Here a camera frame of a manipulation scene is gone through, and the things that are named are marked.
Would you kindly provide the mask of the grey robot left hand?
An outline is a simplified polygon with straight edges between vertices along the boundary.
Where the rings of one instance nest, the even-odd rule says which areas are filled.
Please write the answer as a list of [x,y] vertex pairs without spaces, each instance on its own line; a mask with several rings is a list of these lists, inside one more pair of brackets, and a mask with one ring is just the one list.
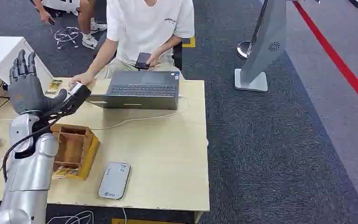
[[60,90],[54,98],[45,96],[36,74],[34,59],[35,53],[32,52],[28,60],[25,60],[25,50],[22,49],[9,70],[8,94],[17,114],[29,111],[39,111],[41,114],[52,113],[63,107],[67,97],[66,90]]

